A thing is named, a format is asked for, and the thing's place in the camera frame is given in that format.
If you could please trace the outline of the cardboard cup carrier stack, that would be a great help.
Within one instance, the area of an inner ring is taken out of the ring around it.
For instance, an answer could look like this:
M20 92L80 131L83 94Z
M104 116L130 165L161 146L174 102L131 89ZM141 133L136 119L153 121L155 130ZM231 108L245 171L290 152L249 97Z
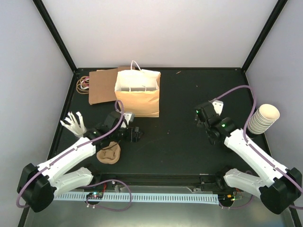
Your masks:
M120 159L121 148L118 142L110 142L109 146L97 152L97 159L103 164L115 164Z

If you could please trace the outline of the yellow paper takeout bag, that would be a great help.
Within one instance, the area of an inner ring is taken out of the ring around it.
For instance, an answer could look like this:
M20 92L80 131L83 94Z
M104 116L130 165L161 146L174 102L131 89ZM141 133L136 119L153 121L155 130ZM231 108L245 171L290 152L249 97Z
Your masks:
M129 69L118 72L115 95L124 110L136 117L159 117L160 77L159 71L142 69L136 61L131 61Z

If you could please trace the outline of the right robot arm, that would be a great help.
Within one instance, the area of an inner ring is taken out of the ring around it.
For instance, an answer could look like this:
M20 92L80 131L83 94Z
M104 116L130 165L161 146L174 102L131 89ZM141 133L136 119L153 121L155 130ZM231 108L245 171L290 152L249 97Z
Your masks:
M195 107L196 118L204 126L211 143L220 141L240 156L256 173L256 176L241 172L236 168L217 176L216 187L225 191L238 188L259 198L272 213L281 214L303 193L303 175L295 167L280 164L260 148L252 139L244 135L229 117L222 118L210 102Z

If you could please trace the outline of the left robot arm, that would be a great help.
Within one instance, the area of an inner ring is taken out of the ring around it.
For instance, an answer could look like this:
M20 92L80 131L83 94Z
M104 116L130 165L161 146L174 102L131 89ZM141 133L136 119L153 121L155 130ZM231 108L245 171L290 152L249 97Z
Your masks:
M59 155L36 166L30 163L23 168L16 205L40 212L56 197L73 189L98 188L102 178L93 172L92 167L81 167L74 172L70 170L92 156L102 164L117 163L121 154L119 143L123 140L138 142L143 134L139 127L129 125L133 120L132 112L112 111L103 123L87 129L80 112L69 112L61 124L78 140Z

